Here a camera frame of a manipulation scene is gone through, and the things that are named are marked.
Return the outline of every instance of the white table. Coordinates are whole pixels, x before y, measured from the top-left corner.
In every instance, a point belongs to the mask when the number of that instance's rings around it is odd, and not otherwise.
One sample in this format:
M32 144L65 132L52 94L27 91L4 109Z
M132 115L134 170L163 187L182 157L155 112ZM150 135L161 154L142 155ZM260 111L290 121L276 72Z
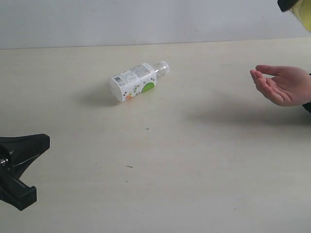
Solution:
M116 105L112 75L162 60ZM0 51L1 136L51 137L21 177L38 201L0 202L0 232L310 232L311 116L249 75L310 61L311 39Z

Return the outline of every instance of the bottle label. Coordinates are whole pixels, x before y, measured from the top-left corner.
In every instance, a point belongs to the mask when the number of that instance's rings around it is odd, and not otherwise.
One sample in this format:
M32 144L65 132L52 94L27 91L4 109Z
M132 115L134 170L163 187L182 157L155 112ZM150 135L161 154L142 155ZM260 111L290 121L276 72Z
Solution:
M144 63L113 77L113 80L119 85L124 102L153 88L156 85L156 71Z

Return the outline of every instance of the hand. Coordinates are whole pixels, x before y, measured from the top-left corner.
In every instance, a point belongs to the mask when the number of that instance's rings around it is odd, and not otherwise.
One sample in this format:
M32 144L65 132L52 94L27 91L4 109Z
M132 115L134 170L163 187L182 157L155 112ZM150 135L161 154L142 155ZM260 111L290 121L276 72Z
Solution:
M257 90L279 106L295 106L311 102L311 76L303 69L259 65L250 73ZM262 74L274 77L266 78Z

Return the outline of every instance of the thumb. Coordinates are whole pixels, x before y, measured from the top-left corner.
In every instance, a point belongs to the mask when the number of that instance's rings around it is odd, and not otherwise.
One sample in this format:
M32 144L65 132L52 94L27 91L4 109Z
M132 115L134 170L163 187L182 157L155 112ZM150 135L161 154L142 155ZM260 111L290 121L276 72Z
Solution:
M282 71L283 67L273 67L267 65L258 65L256 66L256 70L267 75L274 75L276 76Z

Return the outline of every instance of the yellow object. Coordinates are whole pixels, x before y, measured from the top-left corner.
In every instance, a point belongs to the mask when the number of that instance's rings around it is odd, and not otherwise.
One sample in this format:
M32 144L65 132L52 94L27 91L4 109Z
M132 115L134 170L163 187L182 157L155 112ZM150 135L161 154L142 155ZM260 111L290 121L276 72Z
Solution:
M290 11L311 32L311 0L299 0Z

